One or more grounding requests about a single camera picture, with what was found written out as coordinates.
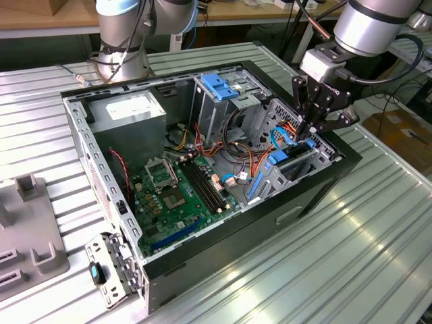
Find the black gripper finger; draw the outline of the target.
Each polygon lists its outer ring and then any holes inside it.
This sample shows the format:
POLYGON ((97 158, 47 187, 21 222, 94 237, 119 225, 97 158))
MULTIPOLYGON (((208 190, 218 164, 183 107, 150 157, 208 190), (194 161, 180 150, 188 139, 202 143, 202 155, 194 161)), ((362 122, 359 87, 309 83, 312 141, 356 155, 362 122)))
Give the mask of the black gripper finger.
POLYGON ((347 128, 358 122, 358 114, 351 106, 335 111, 335 113, 338 113, 336 119, 327 119, 332 111, 330 109, 320 110, 320 114, 317 113, 309 122, 308 131, 313 134, 330 132, 347 128))
POLYGON ((319 83, 313 79, 309 81, 308 76, 295 76, 292 78, 292 90, 294 110, 297 112, 300 122, 296 136, 306 137, 311 122, 315 118, 315 101, 319 96, 319 83))

